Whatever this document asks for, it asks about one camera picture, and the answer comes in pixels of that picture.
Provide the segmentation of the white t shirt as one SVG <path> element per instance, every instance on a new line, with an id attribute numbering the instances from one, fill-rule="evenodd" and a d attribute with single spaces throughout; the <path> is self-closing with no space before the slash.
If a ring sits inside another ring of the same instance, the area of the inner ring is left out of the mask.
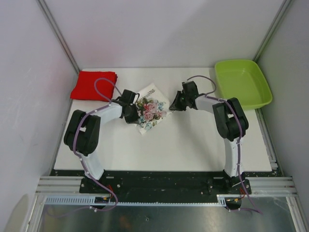
<path id="1" fill-rule="evenodd" d="M 143 135 L 169 116 L 172 111 L 169 110 L 169 99 L 154 83 L 139 91 L 139 94 L 136 101 L 139 115 L 136 127 Z"/>

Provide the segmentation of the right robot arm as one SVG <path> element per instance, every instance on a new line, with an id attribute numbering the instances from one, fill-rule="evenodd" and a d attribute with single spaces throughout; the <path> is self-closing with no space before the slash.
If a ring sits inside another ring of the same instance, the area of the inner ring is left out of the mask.
<path id="1" fill-rule="evenodd" d="M 183 82 L 183 89 L 178 91 L 169 107 L 172 111 L 185 111 L 186 108 L 207 111 L 214 115 L 219 135 L 225 145 L 225 167 L 223 189 L 234 194 L 240 188 L 244 177 L 241 169 L 241 143 L 249 128 L 249 122 L 237 98 L 219 99 L 207 94 L 200 94 L 193 81 Z"/>

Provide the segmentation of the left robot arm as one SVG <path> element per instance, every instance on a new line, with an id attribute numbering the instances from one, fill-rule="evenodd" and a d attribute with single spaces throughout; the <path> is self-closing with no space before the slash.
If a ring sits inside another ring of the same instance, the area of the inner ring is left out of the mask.
<path id="1" fill-rule="evenodd" d="M 89 186 L 96 193 L 102 193 L 107 187 L 106 180 L 101 178 L 104 168 L 96 151 L 100 128 L 118 118 L 123 118 L 127 124 L 137 123 L 140 118 L 136 106 L 139 97 L 139 93 L 125 89 L 121 96 L 107 105 L 88 113 L 75 110 L 70 118 L 64 144 L 79 158 L 85 175 L 91 178 Z"/>

